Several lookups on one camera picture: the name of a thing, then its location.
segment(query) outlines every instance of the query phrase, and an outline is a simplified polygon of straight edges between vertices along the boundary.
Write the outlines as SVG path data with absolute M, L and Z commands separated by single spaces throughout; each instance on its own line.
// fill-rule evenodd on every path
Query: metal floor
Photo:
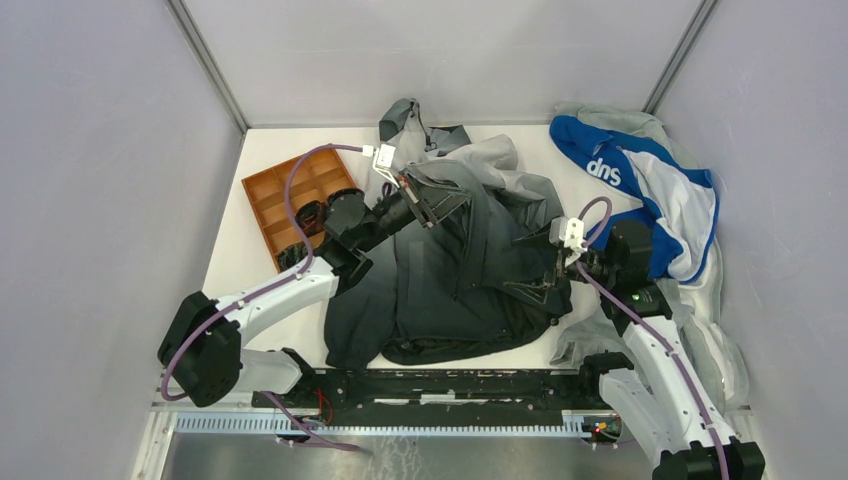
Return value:
M 292 449 L 271 435 L 175 434 L 162 479 L 649 479 L 638 445 L 573 438 L 345 436 L 363 452 Z

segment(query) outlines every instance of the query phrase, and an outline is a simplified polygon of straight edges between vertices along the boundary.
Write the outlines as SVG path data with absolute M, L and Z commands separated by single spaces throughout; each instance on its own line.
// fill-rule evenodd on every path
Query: black bracket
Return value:
M 162 365 L 168 365 L 186 337 L 217 311 L 215 302 L 203 292 L 186 297 L 159 346 L 156 356 Z M 222 317 L 191 344 L 177 363 L 173 378 L 198 407 L 217 402 L 238 381 L 241 370 L 241 334 L 238 329 L 238 322 Z

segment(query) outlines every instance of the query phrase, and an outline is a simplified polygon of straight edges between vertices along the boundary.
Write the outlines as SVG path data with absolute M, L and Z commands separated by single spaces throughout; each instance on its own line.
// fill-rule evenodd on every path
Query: red wire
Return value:
M 324 413 L 324 408 L 323 408 L 324 403 L 326 403 L 327 406 L 330 408 L 330 415 L 329 415 L 329 417 L 327 417 L 327 421 L 324 422 L 324 425 L 330 425 L 330 422 L 333 421 L 333 404 L 330 403 L 330 400 L 327 397 L 324 396 L 324 393 L 321 391 L 320 388 L 318 390 L 316 390 L 315 393 L 318 395 L 318 415 L 319 416 L 323 415 L 323 413 Z

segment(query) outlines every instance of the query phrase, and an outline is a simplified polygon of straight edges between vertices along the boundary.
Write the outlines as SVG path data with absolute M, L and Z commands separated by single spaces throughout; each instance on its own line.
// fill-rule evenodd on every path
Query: metal frame edge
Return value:
M 683 36 L 680 37 L 677 47 L 675 47 L 674 52 L 668 59 L 660 78 L 654 85 L 653 90 L 651 90 L 651 94 L 648 96 L 648 100 L 642 108 L 643 112 L 656 115 L 657 109 L 665 98 L 666 93 L 668 93 L 672 82 L 674 82 L 674 79 L 680 72 L 686 58 L 689 57 L 692 47 L 700 37 L 701 32 L 704 30 L 704 26 L 712 16 L 718 3 L 719 0 L 701 0 L 701 3 L 695 10 L 695 14 L 692 15 L 692 19 L 689 21 L 689 25 L 686 27 L 686 30 L 684 30 Z
M 174 15 L 177 26 L 183 32 L 195 57 L 197 57 L 197 61 L 200 62 L 200 66 L 206 73 L 206 77 L 212 84 L 212 88 L 215 89 L 218 98 L 224 104 L 224 108 L 227 110 L 230 118 L 232 118 L 233 123 L 235 123 L 242 134 L 247 133 L 250 124 L 247 122 L 244 112 L 241 110 L 232 90 L 230 90 L 227 81 L 224 79 L 221 69 L 218 68 L 212 52 L 209 51 L 209 46 L 203 40 L 203 35 L 200 34 L 200 30 L 197 28 L 197 24 L 194 22 L 194 18 L 192 18 L 184 0 L 165 0 L 165 3 Z

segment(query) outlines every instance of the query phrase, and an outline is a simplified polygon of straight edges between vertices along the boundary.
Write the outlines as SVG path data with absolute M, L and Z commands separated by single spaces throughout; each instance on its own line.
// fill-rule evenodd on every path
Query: white table surface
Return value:
M 544 175 L 556 186 L 565 212 L 576 215 L 589 200 L 607 195 L 613 200 L 614 212 L 632 208 L 633 200 L 606 187 L 568 160 L 548 136 L 547 125 L 466 126 L 472 141 L 497 134 L 512 138 L 518 149 L 519 169 Z M 203 291 L 216 298 L 255 285 L 276 274 L 256 218 L 242 187 L 244 177 L 279 164 L 309 149 L 326 143 L 350 145 L 378 143 L 376 127 L 368 128 L 283 128 L 258 129 L 247 133 L 235 178 L 230 187 L 227 206 L 215 241 Z M 339 152 L 353 180 L 362 184 L 369 168 L 365 157 L 355 152 Z M 593 209 L 587 224 L 597 222 L 603 208 Z M 563 328 L 589 316 L 598 306 L 598 294 L 591 287 L 573 284 L 574 311 L 533 343 L 505 352 L 434 365 L 407 367 L 389 362 L 382 355 L 369 368 L 439 368 L 439 369 L 516 369 L 550 368 L 557 338 Z M 257 336 L 248 345 L 256 350 L 290 347 L 314 367 L 326 367 L 324 344 L 326 302 L 304 308 Z

